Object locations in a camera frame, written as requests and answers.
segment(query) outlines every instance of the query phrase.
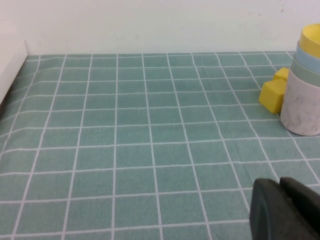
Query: white wall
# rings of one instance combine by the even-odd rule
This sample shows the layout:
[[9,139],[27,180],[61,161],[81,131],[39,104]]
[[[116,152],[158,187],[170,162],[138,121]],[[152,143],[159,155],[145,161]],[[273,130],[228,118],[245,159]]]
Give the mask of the white wall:
[[294,50],[319,0],[0,0],[29,54]]

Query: grid pattern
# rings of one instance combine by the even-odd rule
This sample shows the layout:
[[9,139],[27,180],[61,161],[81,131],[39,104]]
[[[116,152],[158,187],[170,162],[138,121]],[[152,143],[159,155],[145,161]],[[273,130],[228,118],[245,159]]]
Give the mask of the grid pattern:
[[29,56],[0,120],[0,239],[251,239],[256,178],[320,192],[320,137],[258,104],[292,56]]

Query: mint green cup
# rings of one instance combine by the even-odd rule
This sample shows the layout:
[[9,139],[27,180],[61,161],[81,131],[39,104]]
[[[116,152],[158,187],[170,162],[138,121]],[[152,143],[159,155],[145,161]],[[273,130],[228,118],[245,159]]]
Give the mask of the mint green cup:
[[291,71],[300,80],[313,86],[320,87],[320,74],[302,66],[297,62],[295,57],[291,64]]

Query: white grid line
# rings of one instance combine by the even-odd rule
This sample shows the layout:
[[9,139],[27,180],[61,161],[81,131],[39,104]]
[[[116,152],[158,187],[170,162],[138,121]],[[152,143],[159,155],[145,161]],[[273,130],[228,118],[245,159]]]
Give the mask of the white grid line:
[[[192,56],[193,64],[195,64],[194,56],[193,56],[193,55],[191,55],[191,56]],[[203,84],[202,84],[202,82],[201,82],[201,79],[200,79],[200,75],[199,75],[198,70],[196,70],[196,74],[198,75],[198,78],[199,78],[199,81],[200,81],[200,84],[201,84],[202,89],[205,90],[205,88],[204,88],[204,86],[203,86]],[[207,96],[206,92],[204,92],[204,95],[205,95],[205,99],[206,99],[206,101],[207,101],[207,103],[208,103],[208,105],[209,105],[209,104],[210,104],[210,101],[209,101],[209,99],[208,99],[208,96]],[[237,182],[237,185],[238,185],[239,189],[242,189],[242,185],[241,185],[241,183],[240,183],[240,180],[239,180],[237,171],[236,171],[235,166],[234,166],[234,164],[233,164],[233,162],[232,162],[232,159],[231,159],[231,157],[230,157],[230,153],[229,153],[229,151],[228,151],[228,148],[227,148],[226,142],[225,142],[225,140],[224,140],[224,137],[223,137],[223,135],[222,135],[222,133],[221,133],[219,124],[217,123],[217,119],[216,119],[215,113],[214,113],[214,111],[212,110],[211,107],[210,107],[210,110],[211,110],[211,114],[212,114],[213,120],[215,121],[215,125],[216,125],[216,127],[217,127],[219,136],[220,136],[220,138],[221,138],[221,140],[222,140],[222,144],[223,144],[223,147],[224,147],[224,151],[226,152],[226,155],[227,155],[227,157],[228,157],[228,161],[229,161],[230,166],[231,166],[231,168],[232,168],[232,172],[233,172],[233,174],[234,174],[234,177],[235,177],[235,180],[236,180],[236,182]],[[243,198],[243,202],[244,202],[244,204],[245,204],[245,207],[246,207],[247,211],[249,212],[249,211],[250,211],[250,206],[249,206],[248,201],[247,201],[247,199],[246,199],[245,193],[244,193],[243,190],[241,190],[240,192],[241,192],[241,195],[242,195],[242,198]]]
[[[266,56],[266,58],[267,58],[267,59],[270,61],[270,63],[271,63],[271,60],[269,59],[269,57],[267,56],[267,54],[266,54],[265,52],[263,52],[263,53],[264,53],[264,55]],[[300,149],[300,147],[299,147],[296,139],[293,138],[291,132],[290,132],[288,129],[286,129],[286,132],[288,133],[288,135],[289,135],[290,138],[292,139],[292,141],[293,141],[296,149],[298,150],[298,152],[299,152],[299,153],[301,154],[301,156],[303,157],[306,165],[308,166],[308,168],[309,168],[310,171],[312,172],[313,176],[315,177],[315,179],[317,180],[317,182],[320,184],[320,179],[318,178],[318,176],[317,176],[317,174],[315,173],[314,169],[311,167],[310,163],[307,161],[306,156],[305,156],[304,153],[301,151],[301,149]]]
[[158,179],[157,179],[157,171],[156,171],[156,160],[155,160],[154,144],[153,144],[153,139],[152,139],[152,128],[151,128],[150,110],[149,110],[149,101],[148,101],[148,89],[147,89],[146,71],[145,71],[144,55],[143,54],[142,54],[142,67],[143,67],[146,111],[147,111],[148,126],[149,126],[149,137],[150,137],[152,169],[153,169],[153,178],[154,178],[154,189],[155,189],[155,197],[156,197],[156,208],[157,208],[157,215],[158,215],[158,222],[159,222],[160,240],[163,240],[164,233],[163,233],[163,228],[162,228],[162,217],[161,217],[161,209],[160,209]]
[[[58,80],[58,83],[57,83],[57,85],[55,87],[55,91],[54,91],[55,93],[57,93],[57,91],[58,91],[60,79],[61,79],[61,76],[62,76],[62,70],[63,70],[64,64],[66,62],[66,57],[67,56],[65,56],[64,59],[63,59],[62,67],[61,67],[61,70],[60,70],[59,80]],[[20,218],[21,218],[21,215],[22,215],[22,211],[24,209],[24,205],[25,205],[25,201],[26,201],[26,198],[27,198],[27,194],[28,194],[29,186],[30,186],[31,179],[32,179],[32,176],[33,176],[33,172],[35,171],[37,159],[38,159],[39,152],[40,152],[40,148],[41,148],[41,145],[42,145],[42,142],[43,142],[43,139],[44,139],[46,127],[47,127],[48,122],[49,122],[51,111],[52,111],[52,109],[54,107],[55,98],[56,98],[56,96],[54,96],[52,98],[49,114],[48,114],[48,116],[46,118],[46,121],[45,121],[45,124],[44,124],[44,127],[43,127],[43,131],[42,131],[42,134],[41,134],[41,137],[40,137],[39,145],[38,145],[38,148],[36,150],[36,154],[35,154],[34,161],[33,161],[33,164],[32,164],[31,172],[30,172],[29,178],[28,178],[26,186],[25,186],[25,190],[24,190],[23,197],[22,197],[22,202],[21,202],[21,205],[20,205],[20,208],[19,208],[18,215],[16,217],[15,224],[14,224],[11,240],[15,239],[15,236],[16,236],[16,233],[17,233],[17,229],[18,229],[18,226],[19,226],[19,222],[20,222]]]
[[19,106],[19,108],[18,108],[17,113],[14,115],[15,117],[14,117],[13,122],[12,122],[12,124],[11,124],[10,131],[9,131],[9,133],[8,133],[8,137],[7,137],[7,139],[5,140],[5,142],[4,142],[4,144],[3,144],[3,147],[2,147],[2,150],[1,150],[1,154],[0,154],[0,162],[1,162],[2,154],[3,154],[3,152],[4,152],[4,150],[5,150],[6,146],[7,146],[8,140],[9,140],[9,138],[10,138],[10,136],[11,136],[12,131],[13,131],[13,128],[14,128],[14,125],[15,125],[15,123],[16,123],[16,120],[17,120],[17,117],[18,117],[18,115],[19,115],[19,112],[21,111],[22,105],[24,104],[24,101],[25,101],[25,99],[26,99],[26,97],[27,97],[27,95],[28,95],[28,92],[29,92],[29,90],[30,90],[30,88],[31,88],[31,85],[32,85],[33,81],[35,80],[36,73],[37,73],[37,71],[38,71],[38,69],[39,69],[39,65],[40,65],[40,56],[39,56],[39,58],[38,58],[37,61],[38,61],[38,64],[37,64],[35,73],[33,74],[32,80],[31,80],[31,82],[30,82],[30,84],[29,84],[29,86],[28,86],[27,91],[26,91],[25,94],[24,94],[23,99],[20,100],[20,101],[21,101],[21,104],[20,104],[20,106]]
[[[256,78],[255,78],[255,76],[254,76],[253,73],[251,72],[250,68],[247,66],[247,63],[246,63],[244,57],[241,55],[240,52],[239,52],[239,54],[240,54],[240,56],[242,57],[242,59],[244,60],[245,65],[246,65],[246,68],[247,68],[248,71],[250,72],[250,75],[253,77],[255,83],[257,84],[257,86],[260,88],[260,86],[259,86],[259,84],[258,84],[258,82],[257,82],[257,80],[256,80]],[[236,93],[233,92],[233,94],[234,94],[236,100],[238,101],[238,103],[240,104],[240,101],[239,101]],[[269,164],[269,166],[270,166],[270,168],[271,168],[271,170],[272,170],[273,175],[275,176],[275,179],[276,179],[277,181],[279,181],[280,179],[279,179],[279,177],[278,177],[278,175],[277,175],[274,167],[272,166],[272,164],[271,164],[271,162],[270,162],[270,160],[269,160],[269,157],[268,157],[268,155],[267,155],[267,153],[266,153],[266,151],[265,151],[265,148],[264,148],[264,146],[263,146],[263,144],[262,144],[262,142],[261,142],[261,138],[259,137],[259,135],[257,134],[256,130],[255,130],[254,127],[252,126],[252,124],[251,124],[251,122],[250,122],[250,120],[249,120],[249,118],[248,118],[248,116],[247,116],[244,108],[243,108],[241,105],[240,105],[240,108],[241,108],[241,110],[243,111],[243,114],[244,114],[245,118],[248,120],[248,123],[249,123],[250,128],[252,129],[254,135],[257,137],[257,139],[258,139],[258,141],[259,141],[259,145],[260,145],[260,147],[261,147],[261,150],[262,150],[262,152],[263,152],[263,155],[264,155],[265,159],[268,161],[268,164]]]
[[[284,54],[285,52],[268,52],[270,55],[276,55],[276,54]],[[165,53],[147,53],[147,56],[144,56],[145,58],[163,58],[166,57]],[[231,53],[220,53],[220,52],[193,52],[193,53],[181,53],[181,54],[170,54],[170,57],[180,57],[180,56],[190,56],[193,54],[194,56],[215,56],[216,54],[219,56],[238,56],[239,54],[237,52],[231,52]],[[263,55],[263,52],[242,52],[241,54],[243,55]],[[93,56],[93,59],[115,59],[116,56]],[[131,59],[131,58],[141,58],[141,56],[119,56],[121,59]],[[42,58],[41,61],[46,61],[46,60],[51,60],[51,59],[63,59],[62,56],[53,56],[53,57],[48,57],[48,58]],[[67,56],[67,59],[74,59],[74,60],[82,60],[82,59],[90,59],[90,57],[72,57],[72,56]],[[27,59],[26,62],[35,62],[36,59]]]
[[119,59],[116,55],[116,73],[115,73],[115,107],[114,107],[114,147],[113,147],[113,178],[112,178],[112,209],[111,209],[111,240],[115,239],[115,218],[116,218],[116,168],[117,168],[117,125],[118,125],[118,75]]
[[[278,119],[252,119],[249,120],[250,122],[278,122]],[[219,120],[218,123],[241,123],[241,122],[247,122],[247,120]],[[198,121],[198,122],[185,122],[185,125],[196,125],[196,124],[212,124],[215,123],[215,121]],[[181,122],[177,123],[151,123],[151,126],[176,126],[181,125]],[[143,127],[148,126],[148,124],[118,124],[118,127]],[[83,126],[83,129],[101,129],[101,128],[113,128],[115,125],[96,125],[96,126]],[[79,129],[79,126],[57,126],[57,127],[47,127],[46,129],[53,129],[53,130],[61,130],[61,129]],[[43,129],[43,127],[40,126],[30,126],[30,127],[22,127],[16,130],[13,130],[12,133],[17,133],[22,130],[39,130]],[[4,137],[8,135],[9,133],[4,133],[3,135],[0,135],[1,137]]]
[[[210,225],[217,224],[235,224],[235,223],[248,223],[249,219],[238,219],[238,220],[220,220],[220,221],[209,221]],[[187,222],[187,223],[173,223],[173,224],[163,224],[164,228],[171,227],[192,227],[192,226],[201,226],[206,225],[206,222]],[[159,225],[144,225],[144,226],[127,226],[127,227],[117,227],[115,231],[125,231],[125,230],[141,230],[141,229],[157,229]],[[76,230],[76,231],[68,231],[66,234],[90,234],[90,233],[107,233],[111,232],[111,228],[102,228],[102,229],[90,229],[90,230]],[[22,233],[17,234],[17,237],[44,237],[44,236],[59,236],[62,232],[41,232],[41,233]],[[0,235],[0,239],[10,238],[11,235]]]
[[[251,92],[251,91],[258,91],[259,89],[257,88],[252,88],[252,89],[239,89],[235,90],[235,92]],[[177,93],[181,94],[192,94],[192,93],[203,93],[204,91],[177,91]],[[205,92],[208,93],[227,93],[227,92],[232,92],[232,90],[207,90]],[[149,95],[157,95],[157,94],[174,94],[174,91],[159,91],[159,92],[149,92]],[[87,96],[116,96],[116,95],[144,95],[143,92],[130,92],[130,93],[88,93]],[[84,97],[85,94],[58,94],[58,97]],[[34,97],[53,97],[52,94],[35,94],[35,95],[30,95],[25,97],[25,99],[30,99]],[[13,102],[10,102],[7,106],[10,106],[11,104],[18,103],[22,100],[18,99]]]
[[[300,159],[279,159],[279,160],[270,160],[271,163],[286,163],[286,162],[305,162],[305,161],[320,161],[320,158],[300,158]],[[194,166],[215,166],[215,165],[229,165],[229,164],[265,164],[268,163],[267,160],[261,161],[222,161],[222,162],[206,162],[206,163],[195,163]],[[174,168],[174,167],[192,167],[191,164],[172,164],[172,165],[156,165],[155,168]],[[139,170],[139,169],[153,169],[152,165],[149,166],[124,166],[116,167],[116,170]],[[91,168],[91,169],[78,169],[75,170],[75,173],[88,173],[88,172],[105,172],[113,171],[113,168]],[[37,171],[33,175],[47,175],[47,174],[67,174],[72,173],[73,170],[61,170],[61,171]],[[10,176],[10,175],[30,175],[30,172],[5,172],[1,173],[0,177]]]
[[[314,184],[306,184],[307,187],[320,187],[319,183]],[[252,191],[253,187],[242,187],[242,188],[221,188],[221,189],[209,189],[209,190],[201,190],[203,193],[223,193],[223,192],[241,192],[241,191]],[[157,194],[159,196],[164,195],[181,195],[181,194],[198,194],[198,190],[186,190],[186,191],[163,191],[159,193],[155,192],[146,192],[146,193],[134,193],[134,194],[118,194],[115,195],[115,198],[130,198],[130,197],[156,197]],[[96,200],[96,199],[112,199],[113,195],[101,195],[101,196],[82,196],[82,197],[73,197],[70,201],[83,201],[83,200]],[[25,200],[25,203],[28,204],[39,204],[39,203],[60,203],[67,202],[68,198],[54,198],[54,199],[37,199],[37,200]],[[0,201],[0,205],[7,204],[21,204],[21,200],[5,200]]]
[[[93,59],[93,55],[91,55],[90,66],[92,64],[92,59]],[[87,93],[88,93],[88,89],[89,89],[90,73],[91,73],[91,68],[89,68],[88,77],[87,77],[87,84],[86,84],[86,90],[85,90],[86,95],[84,97],[84,102],[83,102],[82,115],[81,115],[81,121],[80,121],[80,128],[79,128],[77,144],[76,144],[76,149],[75,149],[75,155],[74,155],[73,168],[72,168],[72,174],[71,174],[71,181],[70,181],[69,192],[68,192],[68,200],[67,200],[66,208],[65,208],[65,215],[64,215],[64,221],[63,221],[63,229],[62,229],[61,240],[65,239],[66,231],[67,231],[68,215],[69,215],[69,209],[70,209],[70,199],[72,197],[72,190],[73,190],[73,185],[74,185],[74,179],[75,179],[75,173],[76,173],[76,167],[77,167],[77,160],[78,160],[78,153],[79,153],[79,146],[80,146],[80,140],[81,140],[81,132],[82,132],[83,123],[84,123],[85,109],[86,109],[86,103],[87,103]]]
[[185,141],[186,141],[186,146],[187,146],[187,150],[188,150],[190,161],[191,161],[191,165],[192,165],[192,170],[193,170],[193,175],[194,175],[194,179],[195,179],[196,189],[197,189],[197,192],[198,192],[198,195],[199,195],[204,221],[206,222],[206,229],[207,229],[207,232],[208,232],[209,240],[212,240],[213,238],[212,238],[212,235],[211,235],[209,220],[208,220],[208,216],[207,216],[204,200],[203,200],[203,197],[202,197],[202,194],[201,194],[201,189],[200,189],[200,185],[199,185],[199,181],[198,181],[198,177],[197,177],[197,172],[196,172],[196,167],[195,167],[195,164],[194,164],[194,159],[193,159],[192,154],[191,154],[191,149],[190,149],[190,144],[189,144],[189,141],[188,141],[186,126],[184,124],[184,119],[183,119],[181,108],[180,108],[180,103],[179,103],[178,94],[177,94],[177,91],[176,91],[175,81],[174,81],[174,78],[173,78],[173,75],[172,75],[172,71],[171,71],[171,67],[170,67],[170,61],[169,61],[168,54],[166,54],[166,58],[167,58],[167,62],[168,62],[168,65],[169,65],[170,76],[171,76],[171,80],[172,80],[172,84],[173,84],[173,89],[174,89],[174,92],[175,92],[175,99],[176,99],[176,103],[177,103],[177,106],[178,106],[180,119],[181,119],[181,122],[182,122],[184,138],[185,138]]
[[[319,138],[319,136],[306,136],[306,137],[293,137],[297,139],[301,138]],[[259,139],[264,140],[284,140],[284,139],[292,139],[290,136],[288,137],[260,137]],[[257,137],[239,137],[239,138],[224,138],[225,141],[234,141],[234,140],[258,140]],[[213,143],[213,142],[221,142],[221,139],[211,139],[211,140],[194,140],[194,141],[188,141],[189,143]],[[171,145],[171,144],[186,144],[185,141],[172,141],[172,142],[154,142],[153,145]],[[149,142],[142,142],[142,143],[119,143],[116,146],[148,146],[150,145]],[[104,148],[104,147],[114,147],[113,144],[110,145],[84,145],[79,146],[79,148],[85,149],[85,148]],[[76,149],[76,146],[53,146],[53,147],[42,147],[40,150],[60,150],[60,149]],[[11,153],[15,151],[36,151],[37,148],[14,148],[14,149],[8,149],[5,153]],[[307,160],[314,160],[318,158],[307,158]]]

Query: light blue cup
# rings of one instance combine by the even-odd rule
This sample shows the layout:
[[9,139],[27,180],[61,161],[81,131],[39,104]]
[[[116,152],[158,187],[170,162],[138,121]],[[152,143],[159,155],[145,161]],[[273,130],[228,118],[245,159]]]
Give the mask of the light blue cup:
[[299,42],[296,46],[294,58],[300,65],[302,65],[306,69],[320,74],[320,58],[312,56],[303,51],[299,46]]

